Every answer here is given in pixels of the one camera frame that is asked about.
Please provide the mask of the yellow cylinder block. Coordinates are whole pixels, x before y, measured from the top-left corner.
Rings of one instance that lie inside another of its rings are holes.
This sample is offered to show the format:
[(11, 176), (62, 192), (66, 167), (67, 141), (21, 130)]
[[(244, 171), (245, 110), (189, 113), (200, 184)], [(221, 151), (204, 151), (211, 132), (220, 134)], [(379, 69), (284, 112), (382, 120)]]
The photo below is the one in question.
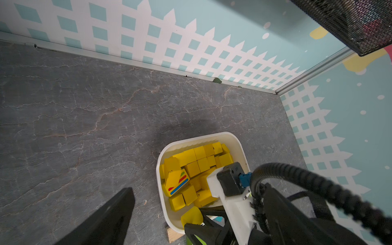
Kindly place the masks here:
[(201, 225), (204, 222), (201, 210), (194, 206), (181, 216), (181, 224), (183, 228), (186, 224)]

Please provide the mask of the white oval plastic tub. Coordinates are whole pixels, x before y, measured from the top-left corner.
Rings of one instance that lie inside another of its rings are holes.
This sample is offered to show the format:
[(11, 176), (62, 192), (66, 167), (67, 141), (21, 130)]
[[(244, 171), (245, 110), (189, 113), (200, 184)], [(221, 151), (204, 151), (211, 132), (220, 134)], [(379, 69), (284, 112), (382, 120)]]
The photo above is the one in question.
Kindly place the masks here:
[(221, 132), (215, 134), (209, 134), (184, 140), (179, 140), (172, 142), (165, 146), (161, 151), (156, 166), (156, 178), (158, 183), (158, 191), (159, 191), (159, 198), (161, 202), (161, 207), (163, 211), (163, 215), (165, 218), (166, 223), (169, 227), (171, 227), (174, 231), (184, 234), (185, 231), (181, 225), (181, 215), (187, 212), (193, 205), (185, 207), (183, 210), (174, 212), (172, 211), (168, 197), (163, 193), (161, 187), (161, 177), (159, 172), (159, 166), (164, 162), (164, 159), (171, 157), (175, 154), (181, 153), (183, 151), (196, 148), (202, 145), (208, 145), (211, 143), (220, 142), (225, 144), (228, 149), (230, 150), (230, 154), (233, 157), (235, 162), (239, 162), (244, 170), (245, 173), (250, 171), (248, 161), (246, 159), (246, 155), (244, 149), (242, 147), (241, 142), (239, 139), (230, 132)]

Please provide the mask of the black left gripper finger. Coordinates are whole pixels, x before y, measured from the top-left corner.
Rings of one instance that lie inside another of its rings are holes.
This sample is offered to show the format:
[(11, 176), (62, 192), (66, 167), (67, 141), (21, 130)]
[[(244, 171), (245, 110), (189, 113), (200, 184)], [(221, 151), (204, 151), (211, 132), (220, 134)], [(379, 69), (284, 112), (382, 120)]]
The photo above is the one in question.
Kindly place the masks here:
[(56, 244), (122, 245), (126, 238), (134, 205), (133, 189), (123, 188)]

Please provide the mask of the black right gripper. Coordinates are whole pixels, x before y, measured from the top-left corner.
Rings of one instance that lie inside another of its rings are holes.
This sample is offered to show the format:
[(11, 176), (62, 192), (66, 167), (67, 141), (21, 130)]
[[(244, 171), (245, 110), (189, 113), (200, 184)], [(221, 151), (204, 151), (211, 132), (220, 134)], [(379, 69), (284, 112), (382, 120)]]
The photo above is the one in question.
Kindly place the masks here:
[(254, 229), (254, 210), (250, 206), (199, 208), (204, 222), (186, 224), (185, 235), (194, 245), (247, 245)]

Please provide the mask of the rainbow striped block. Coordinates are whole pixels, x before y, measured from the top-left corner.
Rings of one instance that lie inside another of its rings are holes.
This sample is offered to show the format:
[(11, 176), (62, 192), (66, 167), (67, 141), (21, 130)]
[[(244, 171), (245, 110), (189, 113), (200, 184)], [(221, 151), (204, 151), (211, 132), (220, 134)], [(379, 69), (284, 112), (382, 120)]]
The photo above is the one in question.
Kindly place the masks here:
[(164, 194), (167, 197), (172, 197), (176, 193), (178, 193), (183, 187), (185, 187), (188, 182), (190, 181), (189, 175), (185, 169), (181, 169), (181, 174), (179, 175), (178, 178), (175, 178), (174, 180), (177, 180), (176, 183), (174, 181), (170, 180), (169, 184), (163, 184), (162, 188), (164, 191)]

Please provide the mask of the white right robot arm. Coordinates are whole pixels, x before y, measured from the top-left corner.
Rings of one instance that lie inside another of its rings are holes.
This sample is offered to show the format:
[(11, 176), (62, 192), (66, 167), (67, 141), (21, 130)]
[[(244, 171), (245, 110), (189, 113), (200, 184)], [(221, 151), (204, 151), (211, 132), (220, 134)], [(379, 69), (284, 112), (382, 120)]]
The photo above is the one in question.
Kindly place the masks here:
[(196, 208), (182, 218), (194, 245), (362, 245), (333, 218), (328, 204), (392, 242), (392, 219), (341, 185), (306, 169), (266, 163), (245, 173), (236, 162), (207, 177), (221, 206)]

